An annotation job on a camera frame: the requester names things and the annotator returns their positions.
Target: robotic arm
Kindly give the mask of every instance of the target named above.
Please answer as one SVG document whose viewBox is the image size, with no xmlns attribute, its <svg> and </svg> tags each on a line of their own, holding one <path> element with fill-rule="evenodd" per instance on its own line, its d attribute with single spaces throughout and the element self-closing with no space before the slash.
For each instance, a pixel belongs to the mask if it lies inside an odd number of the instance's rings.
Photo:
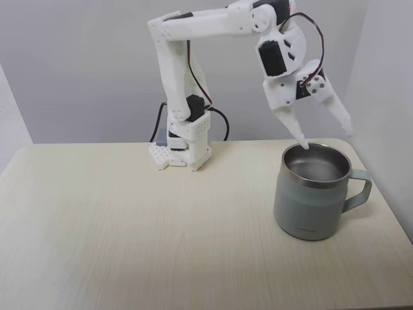
<svg viewBox="0 0 413 310">
<path fill-rule="evenodd" d="M 227 8 L 174 12 L 148 22 L 168 105 L 167 146 L 150 146 L 158 169 L 173 165 L 196 171 L 211 157 L 208 107 L 212 102 L 205 76 L 190 52 L 190 40 L 202 37 L 261 36 L 256 52 L 270 109 L 303 148 L 308 149 L 308 143 L 293 109 L 301 98 L 313 96 L 347 134 L 352 133 L 348 112 L 322 68 L 317 71 L 320 61 L 303 65 L 307 45 L 290 19 L 295 13 L 295 0 L 240 0 Z"/>
</svg>

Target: black cable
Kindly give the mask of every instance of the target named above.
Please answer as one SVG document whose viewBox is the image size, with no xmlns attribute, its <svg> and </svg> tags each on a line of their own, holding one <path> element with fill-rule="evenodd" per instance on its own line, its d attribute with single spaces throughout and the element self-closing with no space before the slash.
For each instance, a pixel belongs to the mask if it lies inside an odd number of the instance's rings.
<svg viewBox="0 0 413 310">
<path fill-rule="evenodd" d="M 218 113 L 224 119 L 225 124 L 227 124 L 227 134 L 225 134 L 224 141 L 228 140 L 228 136 L 230 135 L 230 122 L 228 121 L 228 118 L 220 110 L 216 108 L 210 107 L 209 111 Z"/>
<path fill-rule="evenodd" d="M 201 86 L 201 84 L 199 83 L 199 81 L 197 80 L 197 78 L 195 77 L 194 72 L 192 71 L 191 68 L 191 41 L 186 41 L 186 48 L 187 48 L 187 54 L 188 54 L 188 67 L 189 67 L 189 71 L 191 71 L 192 77 L 194 78 L 196 85 L 198 85 L 199 89 L 202 91 L 202 93 L 204 94 L 204 96 L 207 98 L 207 100 L 209 101 L 209 105 L 207 105 L 205 107 L 205 110 L 208 111 L 212 111 L 212 112 L 216 112 L 219 115 L 222 116 L 222 118 L 225 121 L 225 124 L 227 125 L 227 133 L 225 134 L 225 138 L 224 141 L 228 140 L 228 136 L 230 135 L 230 122 L 228 121 L 228 118 L 218 109 L 212 107 L 212 100 L 210 98 L 210 96 L 208 96 L 207 92 L 204 90 L 204 88 Z"/>
<path fill-rule="evenodd" d="M 195 77 L 194 72 L 192 71 L 191 68 L 191 41 L 186 41 L 186 49 L 187 49 L 187 54 L 188 54 L 188 66 L 189 66 L 189 71 L 191 71 L 192 77 L 194 78 L 196 85 L 198 85 L 199 89 L 202 91 L 202 93 L 204 94 L 204 96 L 207 98 L 207 100 L 209 101 L 210 105 L 212 106 L 212 100 L 211 98 L 208 96 L 207 92 L 202 88 L 201 84 L 199 84 L 198 80 Z"/>
<path fill-rule="evenodd" d="M 316 70 L 313 72 L 313 74 L 311 74 L 304 82 L 302 82 L 302 84 L 300 84 L 300 87 L 302 88 L 302 87 L 305 87 L 305 85 L 306 85 L 308 82 L 312 81 L 312 79 L 314 79 L 314 78 L 320 73 L 321 69 L 323 68 L 324 54 L 325 54 L 324 35 L 323 35 L 323 33 L 321 32 L 320 28 L 318 27 L 317 23 L 316 23 L 310 16 L 308 16 L 308 15 L 306 15 L 306 14 L 304 14 L 304 13 L 301 13 L 301 12 L 292 14 L 289 18 L 287 18 L 287 19 L 281 24 L 281 26 L 279 27 L 279 31 L 280 31 L 281 33 L 283 33 L 283 29 L 284 29 L 284 26 L 285 26 L 285 24 L 287 23 L 287 21 L 289 21 L 290 18 L 292 18 L 292 17 L 294 17 L 294 16 L 304 17 L 307 21 L 309 21 L 310 23 L 312 23 L 312 25 L 316 28 L 316 30 L 317 30 L 317 32 L 318 32 L 318 34 L 319 34 L 319 36 L 320 36 L 320 39 L 321 39 L 321 48 L 323 49 L 323 53 L 322 53 L 321 59 L 320 59 L 320 64 L 318 65 L 318 67 L 316 68 Z"/>
<path fill-rule="evenodd" d="M 156 119 L 156 125 L 155 125 L 155 130 L 152 135 L 152 138 L 150 138 L 150 142 L 153 142 L 156 136 L 157 128 L 159 126 L 159 122 L 161 121 L 161 116 L 162 116 L 162 109 L 166 105 L 165 102 L 161 103 L 161 106 L 159 107 L 159 112 L 157 113 L 157 119 Z"/>
</svg>

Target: mug rim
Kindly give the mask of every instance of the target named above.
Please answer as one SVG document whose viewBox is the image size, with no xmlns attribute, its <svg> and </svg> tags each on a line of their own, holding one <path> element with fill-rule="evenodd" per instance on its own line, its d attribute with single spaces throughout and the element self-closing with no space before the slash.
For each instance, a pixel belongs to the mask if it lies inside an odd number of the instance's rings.
<svg viewBox="0 0 413 310">
<path fill-rule="evenodd" d="M 334 187 L 338 187 L 342 184 L 347 184 L 348 180 L 350 179 L 350 173 L 352 171 L 352 165 L 351 165 L 351 161 L 349 160 L 349 158 L 347 157 L 346 154 L 344 154 L 343 152 L 341 152 L 340 150 L 337 150 L 334 147 L 331 147 L 330 145 L 325 145 L 322 143 L 309 143 L 309 146 L 311 145 L 317 145 L 319 147 L 324 147 L 330 150 L 333 150 L 334 152 L 339 153 L 340 155 L 342 155 L 348 162 L 348 171 L 347 173 L 340 179 L 336 179 L 333 181 L 315 181 L 315 180 L 310 180 L 310 179 L 306 179 L 302 176 L 299 176 L 298 174 L 294 173 L 291 171 L 291 169 L 287 166 L 287 164 L 285 163 L 285 155 L 287 154 L 287 152 L 295 147 L 301 147 L 300 144 L 294 144 L 291 145 L 289 148 L 287 148 L 282 156 L 282 169 L 284 170 L 284 172 L 286 172 L 288 174 L 288 176 L 290 176 L 290 178 L 292 180 L 294 180 L 296 183 L 298 183 L 299 185 L 303 185 L 305 187 L 310 187 L 313 189 L 332 189 Z"/>
</svg>

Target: wooden table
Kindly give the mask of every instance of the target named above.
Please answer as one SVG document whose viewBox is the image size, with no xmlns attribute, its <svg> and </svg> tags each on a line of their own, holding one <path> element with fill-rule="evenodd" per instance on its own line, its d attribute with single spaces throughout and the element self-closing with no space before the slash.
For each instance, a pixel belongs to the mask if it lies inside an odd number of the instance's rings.
<svg viewBox="0 0 413 310">
<path fill-rule="evenodd" d="M 329 240 L 277 226 L 293 143 L 213 143 L 199 172 L 156 170 L 146 143 L 23 149 L 0 178 L 0 309 L 413 305 L 413 246 L 376 186 Z"/>
</svg>

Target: gray mug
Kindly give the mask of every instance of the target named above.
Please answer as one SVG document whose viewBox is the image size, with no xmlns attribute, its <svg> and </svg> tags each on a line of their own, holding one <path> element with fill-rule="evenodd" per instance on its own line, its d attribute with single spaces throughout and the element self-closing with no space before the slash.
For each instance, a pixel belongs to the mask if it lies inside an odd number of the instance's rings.
<svg viewBox="0 0 413 310">
<path fill-rule="evenodd" d="M 365 180 L 363 192 L 346 200 L 349 179 Z M 274 215 L 278 225 L 303 240 L 324 240 L 339 227 L 341 214 L 368 200 L 372 180 L 366 171 L 353 170 L 342 152 L 310 143 L 288 148 L 277 180 Z"/>
</svg>

